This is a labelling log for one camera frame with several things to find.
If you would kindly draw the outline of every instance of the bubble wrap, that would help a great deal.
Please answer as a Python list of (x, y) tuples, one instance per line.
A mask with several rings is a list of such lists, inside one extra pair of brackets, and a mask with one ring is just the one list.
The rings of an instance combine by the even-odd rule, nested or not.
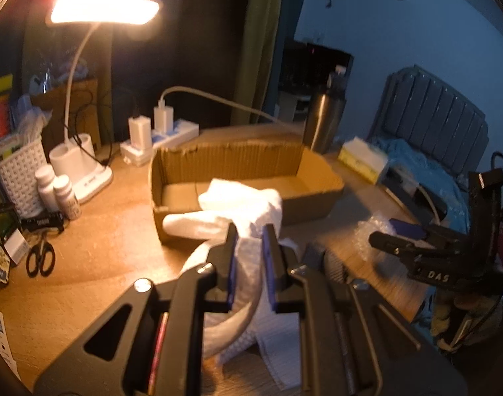
[(375, 231), (395, 235), (395, 230), (381, 213), (375, 213), (369, 220), (358, 222), (358, 227), (354, 230), (354, 248), (366, 262), (375, 262), (381, 253), (369, 244), (369, 235)]
[[(169, 234), (207, 240), (187, 259), (182, 271), (203, 263), (210, 247), (223, 242), (229, 222), (239, 233), (235, 246), (236, 288), (231, 312), (204, 315), (203, 356), (224, 363), (257, 342), (280, 389), (301, 383), (299, 320), (294, 314), (275, 314), (263, 280), (262, 230), (272, 223), (279, 236), (282, 200), (271, 189), (256, 190), (236, 181), (214, 179), (198, 197), (202, 211), (167, 215)], [(281, 240), (296, 249), (289, 240)]]

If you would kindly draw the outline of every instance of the white woven basket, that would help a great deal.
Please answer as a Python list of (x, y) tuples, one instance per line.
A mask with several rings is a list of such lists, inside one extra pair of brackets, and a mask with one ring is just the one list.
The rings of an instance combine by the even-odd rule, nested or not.
[(21, 218), (36, 216), (44, 209), (35, 180), (35, 171), (42, 165), (46, 165), (42, 138), (0, 162), (0, 181)]

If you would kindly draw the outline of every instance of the thermos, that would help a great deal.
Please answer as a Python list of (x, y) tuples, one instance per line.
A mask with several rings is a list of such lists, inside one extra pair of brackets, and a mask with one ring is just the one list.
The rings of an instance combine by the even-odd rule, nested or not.
[(318, 89), (308, 107), (303, 143), (310, 150), (326, 153), (338, 131), (345, 108), (345, 67), (336, 66), (325, 88)]

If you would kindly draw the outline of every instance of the plastic bottle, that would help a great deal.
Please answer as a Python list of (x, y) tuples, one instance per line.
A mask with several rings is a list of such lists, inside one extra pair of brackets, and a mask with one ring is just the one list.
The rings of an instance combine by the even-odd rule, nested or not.
[(35, 179), (37, 180), (38, 194), (42, 198), (42, 202), (48, 211), (58, 211), (59, 207), (53, 190), (53, 182), (55, 180), (55, 172), (50, 164), (42, 165), (35, 171)]
[(75, 197), (70, 177), (65, 174), (57, 177), (53, 182), (53, 189), (60, 211), (70, 220), (78, 219), (81, 215), (81, 206)]

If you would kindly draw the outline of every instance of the white cable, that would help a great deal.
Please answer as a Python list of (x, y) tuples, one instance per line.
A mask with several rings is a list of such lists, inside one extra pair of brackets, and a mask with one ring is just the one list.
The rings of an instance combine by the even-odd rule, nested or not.
[(187, 87), (187, 86), (169, 87), (169, 88), (165, 89), (165, 91), (163, 91), (160, 100), (165, 99), (166, 95), (171, 94), (173, 92), (187, 92), (189, 94), (203, 96), (204, 98), (207, 98), (208, 100), (216, 101), (221, 104), (228, 105), (229, 107), (235, 107), (236, 109), (244, 110), (249, 113), (253, 113), (254, 115), (259, 115), (259, 116), (265, 117), (266, 119), (271, 120), (272, 122), (279, 124), (284, 129), (287, 129), (290, 132), (294, 132), (299, 135), (301, 134), (301, 132), (297, 128), (295, 128), (294, 126), (291, 126), (287, 123), (281, 122), (279, 119), (269, 115), (268, 113), (254, 109), (252, 107), (248, 107), (247, 105), (242, 105), (242, 104), (236, 103), (234, 101), (226, 100), (225, 98), (221, 98), (217, 95), (210, 94), (209, 92), (200, 91), (199, 89), (195, 89), (193, 87)]
[(84, 46), (88, 42), (88, 39), (93, 34), (93, 32), (101, 25), (100, 22), (93, 23), (86, 35), (83, 38), (83, 41), (79, 45), (77, 52), (75, 52), (75, 56), (73, 57), (72, 66), (70, 67), (70, 75), (68, 76), (68, 83), (66, 84), (66, 102), (64, 105), (64, 142), (69, 147), (70, 137), (68, 136), (68, 122), (70, 121), (70, 98), (72, 96), (72, 84), (73, 84), (73, 76), (75, 74), (75, 69), (77, 68), (77, 63), (79, 62), (79, 58), (83, 52)]
[(414, 178), (412, 178), (410, 175), (408, 175), (405, 171), (402, 171), (399, 168), (394, 168), (394, 170), (396, 172), (398, 172), (398, 174), (400, 174), (401, 177), (406, 178), (410, 183), (413, 183), (414, 185), (416, 185), (417, 189), (420, 191), (420, 193), (422, 193), (422, 195), (424, 195), (424, 197), (427, 200), (427, 203), (431, 207), (431, 211), (433, 212), (434, 217), (435, 217), (435, 223), (437, 225), (440, 225), (441, 219), (438, 217), (438, 213), (437, 213), (437, 209), (435, 208), (435, 204), (433, 204), (433, 201), (431, 200), (431, 197), (426, 192), (426, 190), (420, 185), (419, 182), (417, 182)]

